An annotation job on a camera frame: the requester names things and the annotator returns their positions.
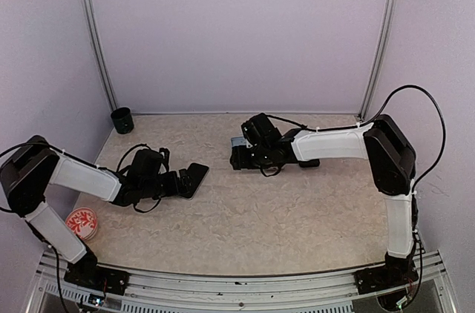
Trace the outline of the large black smartphone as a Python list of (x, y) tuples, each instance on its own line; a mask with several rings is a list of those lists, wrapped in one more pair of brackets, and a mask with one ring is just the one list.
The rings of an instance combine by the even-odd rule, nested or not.
[(300, 161), (298, 165), (300, 168), (317, 168), (320, 165), (320, 160), (312, 159), (308, 161)]

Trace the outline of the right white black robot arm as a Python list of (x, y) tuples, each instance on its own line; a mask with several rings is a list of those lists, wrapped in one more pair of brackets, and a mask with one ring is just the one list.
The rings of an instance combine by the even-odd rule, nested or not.
[(365, 159), (387, 209), (388, 244), (384, 265), (360, 272), (359, 282), (395, 286), (418, 280), (413, 261), (418, 210), (413, 188), (416, 152), (387, 114), (369, 123), (310, 130), (293, 128), (282, 134), (264, 113), (241, 125), (232, 139), (230, 164), (236, 171), (259, 170), (265, 177), (288, 164), (313, 168), (323, 159)]

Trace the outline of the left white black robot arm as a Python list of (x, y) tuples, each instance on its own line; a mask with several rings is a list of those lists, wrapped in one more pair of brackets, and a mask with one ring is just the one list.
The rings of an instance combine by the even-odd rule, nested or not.
[(85, 285), (98, 286), (104, 271), (89, 247), (67, 227), (48, 204), (45, 192), (51, 185), (90, 194), (120, 207), (136, 208), (141, 200), (160, 203), (164, 197), (191, 199), (209, 169), (197, 163), (179, 171), (169, 167), (170, 151), (155, 151), (146, 144), (129, 149), (130, 165), (115, 170), (94, 165), (60, 150), (42, 136), (1, 153), (1, 187), (8, 211), (22, 218), (41, 239), (73, 267)]

